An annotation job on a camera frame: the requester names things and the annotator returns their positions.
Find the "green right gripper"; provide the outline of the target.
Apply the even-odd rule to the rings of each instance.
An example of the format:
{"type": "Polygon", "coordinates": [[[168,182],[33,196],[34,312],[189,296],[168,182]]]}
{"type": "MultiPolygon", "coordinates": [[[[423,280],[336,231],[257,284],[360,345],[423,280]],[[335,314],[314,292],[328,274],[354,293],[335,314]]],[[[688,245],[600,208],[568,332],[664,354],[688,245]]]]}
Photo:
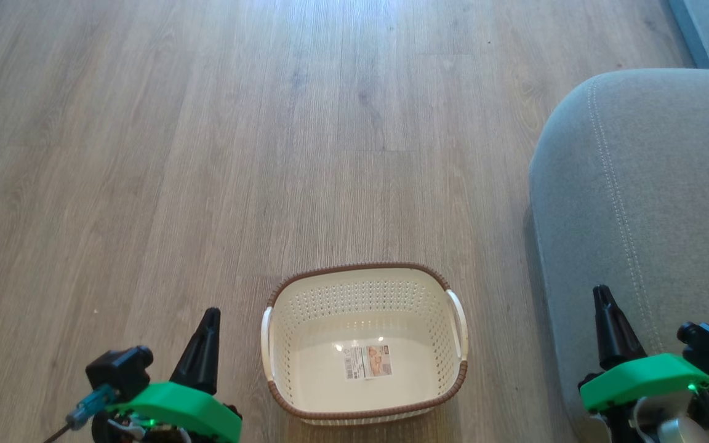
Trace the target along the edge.
{"type": "Polygon", "coordinates": [[[647,396],[709,388],[709,374],[670,353],[648,356],[608,286],[593,288],[599,366],[579,389],[583,408],[605,412],[647,396]]]}

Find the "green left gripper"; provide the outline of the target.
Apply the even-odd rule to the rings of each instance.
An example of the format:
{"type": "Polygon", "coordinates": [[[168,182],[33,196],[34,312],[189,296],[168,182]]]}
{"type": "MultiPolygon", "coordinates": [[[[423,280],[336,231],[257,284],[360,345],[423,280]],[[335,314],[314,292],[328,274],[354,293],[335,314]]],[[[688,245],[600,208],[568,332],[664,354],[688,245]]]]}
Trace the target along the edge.
{"type": "Polygon", "coordinates": [[[169,381],[107,407],[115,443],[239,443],[242,418],[214,398],[220,309],[205,310],[169,381]]]}

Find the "white laundry basket brown rim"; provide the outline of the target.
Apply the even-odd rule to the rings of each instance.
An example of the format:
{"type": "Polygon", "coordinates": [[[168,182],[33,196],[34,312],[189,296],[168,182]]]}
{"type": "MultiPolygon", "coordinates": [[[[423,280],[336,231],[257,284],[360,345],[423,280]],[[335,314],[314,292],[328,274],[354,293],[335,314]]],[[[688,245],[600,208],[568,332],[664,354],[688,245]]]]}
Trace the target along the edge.
{"type": "Polygon", "coordinates": [[[287,278],[268,299],[262,364],[274,401],[316,426],[406,420],[450,401],[469,370],[463,306],[436,270],[358,263],[287,278]],[[393,375],[347,381],[341,348],[388,345],[393,375]]]}

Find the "paper label sticker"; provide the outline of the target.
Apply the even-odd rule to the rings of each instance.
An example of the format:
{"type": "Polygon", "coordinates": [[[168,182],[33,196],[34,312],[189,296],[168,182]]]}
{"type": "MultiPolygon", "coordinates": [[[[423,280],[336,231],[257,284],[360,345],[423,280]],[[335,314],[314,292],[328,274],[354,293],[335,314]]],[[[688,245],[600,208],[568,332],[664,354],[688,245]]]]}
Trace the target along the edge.
{"type": "Polygon", "coordinates": [[[341,348],[347,381],[372,380],[393,375],[388,345],[344,346],[341,348]]]}

